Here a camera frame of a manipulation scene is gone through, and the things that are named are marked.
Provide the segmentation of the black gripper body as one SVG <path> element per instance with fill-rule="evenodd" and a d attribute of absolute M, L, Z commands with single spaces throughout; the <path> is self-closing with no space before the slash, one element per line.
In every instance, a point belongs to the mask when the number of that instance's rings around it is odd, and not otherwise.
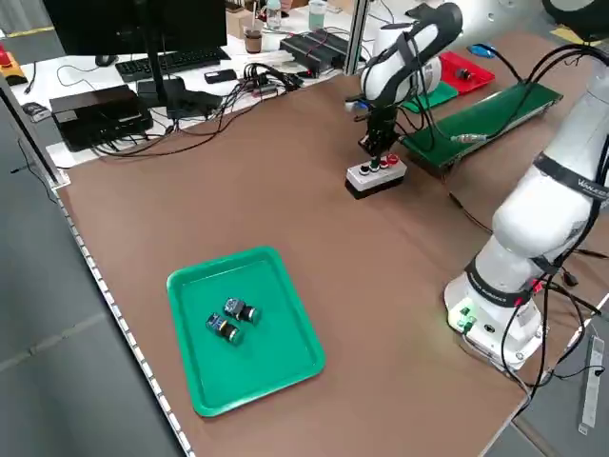
<path fill-rule="evenodd" d="M 395 139 L 398 109 L 374 108 L 368 113 L 367 133 L 370 139 Z"/>

